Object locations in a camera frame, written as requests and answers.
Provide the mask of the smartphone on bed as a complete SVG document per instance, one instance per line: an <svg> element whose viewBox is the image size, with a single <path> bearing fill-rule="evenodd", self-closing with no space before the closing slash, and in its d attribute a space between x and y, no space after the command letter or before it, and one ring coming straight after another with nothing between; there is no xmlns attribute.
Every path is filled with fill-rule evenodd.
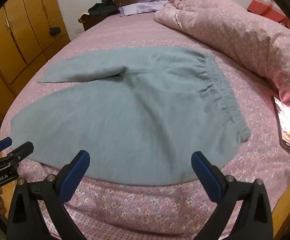
<svg viewBox="0 0 290 240"><path fill-rule="evenodd" d="M272 102L278 123L280 146L290 153L290 123L288 117L285 116L283 104L278 98L273 96Z"/></svg>

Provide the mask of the pink floral duvet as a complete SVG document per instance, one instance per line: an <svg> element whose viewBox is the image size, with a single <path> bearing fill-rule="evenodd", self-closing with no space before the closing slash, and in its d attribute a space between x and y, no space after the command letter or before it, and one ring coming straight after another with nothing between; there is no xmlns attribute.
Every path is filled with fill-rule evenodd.
<svg viewBox="0 0 290 240"><path fill-rule="evenodd" d="M290 30L232 0L173 0L155 21L186 33L269 80L290 120Z"/></svg>

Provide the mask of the dark wooden nightstand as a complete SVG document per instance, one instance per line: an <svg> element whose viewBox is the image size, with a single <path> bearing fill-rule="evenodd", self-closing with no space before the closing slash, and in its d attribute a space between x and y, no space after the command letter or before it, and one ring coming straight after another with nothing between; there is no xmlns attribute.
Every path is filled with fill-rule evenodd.
<svg viewBox="0 0 290 240"><path fill-rule="evenodd" d="M91 16L88 14L82 14L78 18L78 22L81 23L83 25L84 30L87 31L88 29L97 25L107 17L109 17L109 15Z"/></svg>

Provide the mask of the grey-green pants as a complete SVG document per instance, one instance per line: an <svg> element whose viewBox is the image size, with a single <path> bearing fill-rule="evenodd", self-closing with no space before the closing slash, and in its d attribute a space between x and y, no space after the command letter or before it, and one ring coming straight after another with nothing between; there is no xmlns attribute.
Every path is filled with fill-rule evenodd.
<svg viewBox="0 0 290 240"><path fill-rule="evenodd" d="M32 159L62 167L80 150L87 175L125 185L165 186L195 179L200 151L225 166L251 135L214 56L181 47L93 51L51 63L41 83L69 87L21 109L11 121Z"/></svg>

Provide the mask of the black clothes pile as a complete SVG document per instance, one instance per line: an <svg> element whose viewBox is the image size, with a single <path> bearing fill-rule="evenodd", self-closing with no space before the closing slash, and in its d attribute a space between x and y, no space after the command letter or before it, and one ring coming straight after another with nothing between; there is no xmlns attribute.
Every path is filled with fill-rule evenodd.
<svg viewBox="0 0 290 240"><path fill-rule="evenodd" d="M96 3L88 9L91 16L111 16L119 13L119 9L112 0Z"/></svg>

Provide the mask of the wall socket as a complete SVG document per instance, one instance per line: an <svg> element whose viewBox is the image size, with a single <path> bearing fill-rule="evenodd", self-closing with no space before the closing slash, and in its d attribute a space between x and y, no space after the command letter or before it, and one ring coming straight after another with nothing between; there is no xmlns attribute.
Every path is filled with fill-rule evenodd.
<svg viewBox="0 0 290 240"><path fill-rule="evenodd" d="M78 33L83 33L83 32L84 32L83 29L76 29L76 30L75 30L75 33L76 33L76 34L78 34Z"/></svg>

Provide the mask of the pink floral bed sheet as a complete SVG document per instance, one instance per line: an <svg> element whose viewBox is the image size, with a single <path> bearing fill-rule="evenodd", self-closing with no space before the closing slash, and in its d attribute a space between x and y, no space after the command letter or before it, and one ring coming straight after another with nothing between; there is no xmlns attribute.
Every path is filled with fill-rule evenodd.
<svg viewBox="0 0 290 240"><path fill-rule="evenodd" d="M0 134L34 152L29 181L80 150L87 177L66 208L87 239L187 239L215 205L191 168L201 151L240 181L261 178L271 206L290 183L262 78L154 21L111 16L70 42L12 103Z"/></svg>

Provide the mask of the wooden wardrobe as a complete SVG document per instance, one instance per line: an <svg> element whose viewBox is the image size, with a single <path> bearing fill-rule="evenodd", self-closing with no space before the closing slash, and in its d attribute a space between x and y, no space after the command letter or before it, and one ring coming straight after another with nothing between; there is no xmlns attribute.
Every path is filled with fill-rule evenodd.
<svg viewBox="0 0 290 240"><path fill-rule="evenodd" d="M51 27L61 33L49 34ZM57 0L8 0L0 9L0 126L30 79L70 39Z"/></svg>

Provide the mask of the purple pillow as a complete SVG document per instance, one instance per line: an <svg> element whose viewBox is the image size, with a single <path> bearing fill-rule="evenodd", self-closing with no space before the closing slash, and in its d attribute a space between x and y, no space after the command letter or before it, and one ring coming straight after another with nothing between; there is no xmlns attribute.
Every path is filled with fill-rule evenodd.
<svg viewBox="0 0 290 240"><path fill-rule="evenodd" d="M120 17L146 14L159 11L165 4L169 3L169 0L157 0L152 2L139 2L123 7L119 7Z"/></svg>

